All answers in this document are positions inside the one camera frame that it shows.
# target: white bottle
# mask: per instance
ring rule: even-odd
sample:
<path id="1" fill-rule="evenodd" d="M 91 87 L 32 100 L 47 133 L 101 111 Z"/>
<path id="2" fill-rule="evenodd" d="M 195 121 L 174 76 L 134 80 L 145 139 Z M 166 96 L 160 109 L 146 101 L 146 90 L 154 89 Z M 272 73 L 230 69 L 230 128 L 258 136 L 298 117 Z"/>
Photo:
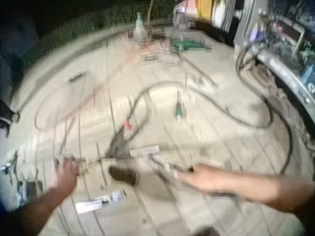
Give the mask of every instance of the white bottle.
<path id="1" fill-rule="evenodd" d="M 141 13 L 137 12 L 136 27 L 133 30 L 133 39 L 139 45 L 142 45 L 146 41 L 147 32 L 143 25 Z"/>

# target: paved ground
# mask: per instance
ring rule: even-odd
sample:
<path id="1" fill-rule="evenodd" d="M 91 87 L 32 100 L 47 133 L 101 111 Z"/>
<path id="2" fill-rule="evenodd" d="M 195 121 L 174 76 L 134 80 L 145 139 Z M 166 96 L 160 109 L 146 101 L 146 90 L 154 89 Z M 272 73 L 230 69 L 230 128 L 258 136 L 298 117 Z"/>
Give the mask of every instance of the paved ground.
<path id="1" fill-rule="evenodd" d="M 177 57 L 159 54 L 158 61 L 144 61 L 145 56 L 157 55 L 160 47 L 168 48 L 168 42 L 139 49 L 124 34 L 103 42 L 96 50 L 66 60 L 82 40 L 73 43 L 29 72 L 13 101 L 13 107 L 22 108 L 21 120 L 12 125 L 8 139 L 1 133 L 1 160 L 9 160 L 17 149 L 19 175 L 32 178 L 38 169 L 38 178 L 47 189 L 54 179 L 52 159 L 60 150 L 85 159 L 81 164 L 85 174 L 79 177 L 78 187 L 56 210 L 42 235 L 188 236 L 209 226 L 222 236 L 294 235 L 299 230 L 299 222 L 292 215 L 165 183 L 145 156 L 96 162 L 105 156 L 111 138 L 125 122 L 138 94 L 156 83 L 184 84 L 187 78 L 187 86 L 210 94 L 230 114 L 252 124 L 268 122 L 265 105 L 234 71 L 233 49 L 198 32 L 189 33 L 189 37 L 205 40 L 211 49 L 184 56 L 218 86 L 209 83 L 189 63 L 176 65 Z M 86 72 L 82 79 L 68 82 L 82 72 Z M 201 78 L 204 84 L 198 85 L 191 78 Z M 185 111 L 181 121 L 174 116 L 178 91 Z M 224 168 L 225 162 L 230 162 L 236 171 L 273 174 L 279 173 L 286 162 L 289 138 L 277 116 L 268 129 L 249 128 L 198 94 L 168 85 L 153 88 L 142 98 L 130 120 L 132 129 L 125 132 L 125 137 L 132 135 L 149 112 L 149 121 L 128 148 L 167 147 L 168 151 L 158 153 L 157 158 L 186 167 L 203 162 Z M 66 145 L 61 148 L 66 133 Z M 300 140 L 295 142 L 298 153 L 305 153 Z M 301 174 L 301 158 L 292 158 L 288 172 Z M 114 181 L 107 172 L 112 164 L 136 169 L 140 173 L 139 185 L 131 188 Z M 117 189 L 127 193 L 122 205 L 76 213 L 76 202 Z M 9 184 L 8 177 L 2 178 L 1 191 L 8 205 L 15 208 L 15 187 Z"/>

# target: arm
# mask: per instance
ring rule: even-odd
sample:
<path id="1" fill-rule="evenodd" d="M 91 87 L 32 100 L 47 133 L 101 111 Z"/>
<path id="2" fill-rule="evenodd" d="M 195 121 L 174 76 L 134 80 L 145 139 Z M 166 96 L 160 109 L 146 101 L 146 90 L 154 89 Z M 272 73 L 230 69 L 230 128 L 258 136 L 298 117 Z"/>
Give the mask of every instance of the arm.
<path id="1" fill-rule="evenodd" d="M 1 217 L 1 229 L 14 235 L 38 235 L 54 209 L 73 192 L 78 173 L 78 164 L 74 158 L 65 158 L 58 166 L 54 186 L 35 202 Z"/>
<path id="2" fill-rule="evenodd" d="M 194 173 L 178 173 L 177 178 L 202 191 L 233 193 L 294 213 L 302 223 L 314 215 L 315 186 L 302 178 L 227 172 L 202 164 L 194 167 Z"/>

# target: hand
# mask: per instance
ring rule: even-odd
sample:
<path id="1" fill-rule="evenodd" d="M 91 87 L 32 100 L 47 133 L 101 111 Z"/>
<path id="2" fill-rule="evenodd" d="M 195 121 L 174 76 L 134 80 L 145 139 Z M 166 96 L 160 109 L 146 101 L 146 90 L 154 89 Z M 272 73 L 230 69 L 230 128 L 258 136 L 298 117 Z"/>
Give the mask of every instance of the hand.
<path id="1" fill-rule="evenodd" d="M 226 182 L 229 172 L 204 164 L 197 164 L 193 169 L 193 173 L 177 173 L 176 178 L 201 191 L 221 192 L 227 190 Z"/>
<path id="2" fill-rule="evenodd" d="M 77 185 L 77 177 L 79 176 L 79 165 L 74 157 L 64 158 L 62 163 L 56 165 L 57 179 L 54 188 L 58 195 L 64 200 L 68 197 Z"/>

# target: red clip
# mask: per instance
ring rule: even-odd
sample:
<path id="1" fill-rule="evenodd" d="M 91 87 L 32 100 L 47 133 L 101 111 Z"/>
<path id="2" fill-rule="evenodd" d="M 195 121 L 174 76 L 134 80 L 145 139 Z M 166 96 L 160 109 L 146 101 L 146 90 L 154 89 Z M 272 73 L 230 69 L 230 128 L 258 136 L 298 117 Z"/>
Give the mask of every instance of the red clip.
<path id="1" fill-rule="evenodd" d="M 124 125 L 125 125 L 125 127 L 126 127 L 127 129 L 132 129 L 132 125 L 130 125 L 129 120 L 126 120 L 125 123 L 124 123 Z"/>

